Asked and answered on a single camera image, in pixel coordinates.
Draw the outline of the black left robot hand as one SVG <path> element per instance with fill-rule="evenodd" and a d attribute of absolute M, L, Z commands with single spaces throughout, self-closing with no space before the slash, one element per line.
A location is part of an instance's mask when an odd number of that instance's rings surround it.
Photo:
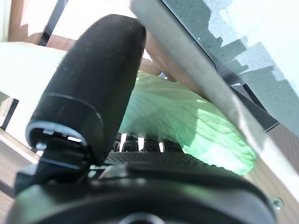
<path fill-rule="evenodd" d="M 264 193 L 185 153 L 113 152 L 145 28 L 108 15 L 63 58 L 26 127 L 37 165 L 20 170 L 7 224 L 274 224 Z"/>

